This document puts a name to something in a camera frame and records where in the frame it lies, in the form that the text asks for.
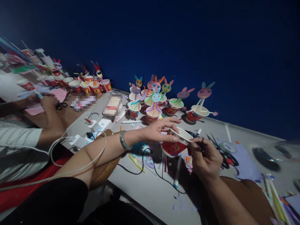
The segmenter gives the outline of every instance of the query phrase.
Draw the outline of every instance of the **blue wall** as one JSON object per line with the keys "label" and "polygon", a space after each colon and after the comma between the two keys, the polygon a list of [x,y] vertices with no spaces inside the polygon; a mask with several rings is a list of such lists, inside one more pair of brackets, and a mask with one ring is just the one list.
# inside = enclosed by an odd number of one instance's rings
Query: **blue wall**
{"label": "blue wall", "polygon": [[19,47],[44,48],[70,74],[99,62],[113,87],[129,90],[154,73],[174,79],[175,97],[198,101],[216,119],[281,138],[300,136],[299,5],[266,1],[21,1],[2,3],[0,35]]}

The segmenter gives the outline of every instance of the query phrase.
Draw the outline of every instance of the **red cushion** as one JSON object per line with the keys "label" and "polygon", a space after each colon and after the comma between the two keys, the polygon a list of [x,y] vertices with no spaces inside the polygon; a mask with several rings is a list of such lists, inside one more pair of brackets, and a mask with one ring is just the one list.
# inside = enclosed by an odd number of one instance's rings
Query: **red cushion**
{"label": "red cushion", "polygon": [[[73,154],[69,150],[65,149],[60,159],[58,159],[55,162],[58,165],[64,165],[72,156]],[[25,179],[18,180],[18,181],[3,183],[0,185],[0,188],[5,188],[8,186],[13,186],[18,184],[31,183],[42,179],[46,179],[53,176],[59,169],[60,167],[51,164],[46,169],[42,169],[41,171],[39,171],[38,173],[36,173],[31,177],[27,177]],[[27,187],[20,187],[8,191],[0,192],[0,213],[4,212],[7,209],[19,206],[22,202],[26,200],[26,198],[28,198],[35,190],[37,190],[44,183],[45,182],[27,186]]]}

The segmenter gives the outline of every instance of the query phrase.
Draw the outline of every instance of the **hand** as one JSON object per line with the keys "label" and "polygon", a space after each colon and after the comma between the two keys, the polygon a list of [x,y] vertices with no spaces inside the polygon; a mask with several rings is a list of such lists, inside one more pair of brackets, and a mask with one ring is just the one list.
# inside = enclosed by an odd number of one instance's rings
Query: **hand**
{"label": "hand", "polygon": [[[54,94],[41,92],[42,96],[54,96]],[[41,99],[38,97],[37,93],[31,94],[25,98],[28,106],[35,105],[41,102]]]}
{"label": "hand", "polygon": [[223,157],[210,140],[204,139],[203,150],[197,145],[202,138],[193,138],[194,142],[188,146],[189,155],[192,156],[193,172],[195,172],[204,184],[209,184],[219,178],[219,171]]}
{"label": "hand", "polygon": [[162,120],[155,121],[148,127],[138,130],[141,135],[142,141],[145,142],[178,142],[179,139],[172,135],[162,135],[161,132],[168,132],[171,128],[178,133],[178,129],[174,123],[181,123],[180,120],[175,118],[164,118]]}
{"label": "hand", "polygon": [[45,110],[49,108],[55,108],[58,104],[58,99],[53,96],[44,96],[44,98],[41,99],[41,105]]}

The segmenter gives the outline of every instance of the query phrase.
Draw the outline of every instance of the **white table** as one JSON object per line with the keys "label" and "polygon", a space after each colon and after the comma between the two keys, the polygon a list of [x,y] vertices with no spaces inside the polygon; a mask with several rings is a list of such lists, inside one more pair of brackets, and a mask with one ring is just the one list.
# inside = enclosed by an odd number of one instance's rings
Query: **white table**
{"label": "white table", "polygon": [[[93,112],[102,113],[108,97],[109,94],[105,94],[102,98],[100,98],[98,100],[98,104],[94,107]],[[126,100],[124,97],[122,100],[123,105],[128,103],[128,100]],[[88,112],[85,112],[79,119],[86,118],[87,115]],[[183,112],[179,111],[176,113],[176,115],[178,117],[181,117],[183,115]],[[137,120],[139,120],[140,118],[144,119],[145,115],[141,114],[137,118]],[[121,121],[128,121],[128,119],[129,114],[124,116]],[[207,133],[208,135],[212,133],[215,138],[218,137],[223,141],[229,141],[228,132],[225,128],[224,122],[212,118],[203,118],[202,120],[205,123],[196,122],[195,125],[190,125],[182,121],[179,127],[192,132],[201,128],[201,135],[205,137],[205,133]],[[119,121],[118,123],[114,122],[109,129],[114,133],[120,131],[121,121]],[[123,124],[123,127],[124,130],[133,129],[131,124]],[[277,180],[275,185],[279,193],[283,192],[284,190],[291,190],[297,193],[292,180],[296,177],[296,172],[299,171],[299,164],[293,164],[289,168],[276,173],[269,171],[267,168],[262,166],[255,159],[252,153],[252,147],[278,142],[282,139],[237,127],[231,124],[228,124],[228,130],[230,133],[231,141],[233,143],[235,141],[239,141],[240,144],[248,150],[258,169],[262,173],[271,173],[275,175]],[[83,126],[81,122],[79,122],[68,131],[68,136],[76,134],[83,136],[86,132],[89,131],[90,130],[87,128],[87,126]],[[68,149],[71,149],[71,146],[68,143],[65,142],[63,145]],[[134,165],[132,160],[127,155],[120,159],[119,164],[123,165],[125,168],[132,172],[140,172],[140,170]],[[162,168],[158,170],[158,166],[159,164],[156,163],[155,167],[157,169],[157,172],[161,175]],[[223,170],[222,175],[234,178],[232,170]],[[165,179],[173,183],[173,178],[169,174],[165,174]],[[180,206],[180,202],[173,197],[177,196],[178,192],[169,183],[160,179],[158,176],[155,176],[147,169],[145,169],[145,173],[142,173],[140,175],[133,175],[126,172],[122,168],[118,168],[114,173],[111,174],[108,180],[166,224],[184,224],[187,220],[190,225],[201,224],[200,216],[197,211],[173,210],[173,206],[175,203],[177,206]],[[178,185],[178,189],[182,192],[184,191],[183,187],[180,184]],[[190,197],[186,194],[180,195],[186,207],[192,208],[194,206],[192,202],[194,201],[193,197]]]}

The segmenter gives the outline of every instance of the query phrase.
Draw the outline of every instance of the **bracelet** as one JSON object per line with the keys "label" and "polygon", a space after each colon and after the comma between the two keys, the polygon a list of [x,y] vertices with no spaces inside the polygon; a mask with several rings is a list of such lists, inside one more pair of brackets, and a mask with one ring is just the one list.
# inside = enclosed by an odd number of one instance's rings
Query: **bracelet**
{"label": "bracelet", "polygon": [[122,144],[122,146],[123,146],[123,148],[124,149],[126,149],[126,150],[131,150],[132,149],[132,147],[128,147],[128,145],[125,143],[125,141],[124,141],[124,133],[125,133],[126,131],[124,131],[124,130],[122,130],[121,131],[121,133],[120,133],[120,142],[121,142],[121,144]]}

